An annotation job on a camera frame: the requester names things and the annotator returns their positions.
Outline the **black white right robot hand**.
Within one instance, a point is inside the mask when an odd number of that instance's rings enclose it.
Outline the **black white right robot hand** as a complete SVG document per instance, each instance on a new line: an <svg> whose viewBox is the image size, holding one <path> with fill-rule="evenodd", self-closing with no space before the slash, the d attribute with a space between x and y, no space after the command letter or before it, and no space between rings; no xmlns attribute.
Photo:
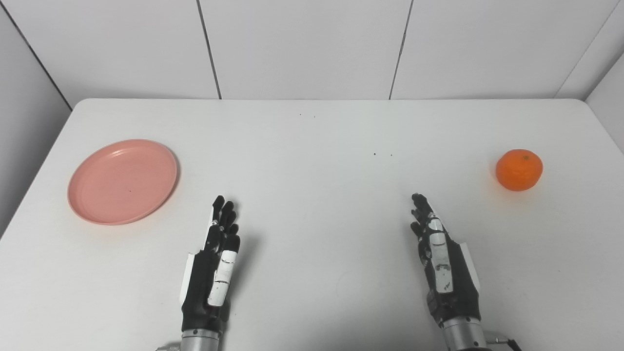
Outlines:
<svg viewBox="0 0 624 351"><path fill-rule="evenodd" d="M438 325L459 317L481 320L478 280L474 267L466 261L466 245L450 237L423 194L411 198L414 222L410 228L418 238L418 256L429 285L430 315Z"/></svg>

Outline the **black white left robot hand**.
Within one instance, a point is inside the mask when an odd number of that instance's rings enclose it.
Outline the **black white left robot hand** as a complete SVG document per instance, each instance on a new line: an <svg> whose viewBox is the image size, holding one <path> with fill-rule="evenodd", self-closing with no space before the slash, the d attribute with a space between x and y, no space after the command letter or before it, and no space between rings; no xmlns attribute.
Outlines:
<svg viewBox="0 0 624 351"><path fill-rule="evenodd" d="M189 254L181 286L181 331L222 333L227 295L241 238L234 203L222 195L212 204L212 220L203 247Z"/></svg>

